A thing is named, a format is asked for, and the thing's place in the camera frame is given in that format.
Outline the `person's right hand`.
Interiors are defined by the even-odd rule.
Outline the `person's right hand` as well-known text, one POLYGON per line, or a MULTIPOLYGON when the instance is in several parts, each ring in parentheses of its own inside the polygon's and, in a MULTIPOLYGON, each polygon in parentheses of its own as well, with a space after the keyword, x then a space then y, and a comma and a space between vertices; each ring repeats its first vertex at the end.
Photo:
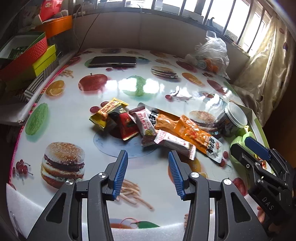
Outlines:
POLYGON ((261 224, 263 224, 264 219, 265 219, 265 212, 260 206, 257 206, 257 211, 258 211, 257 212, 257 218, 258 218, 259 222, 261 224))

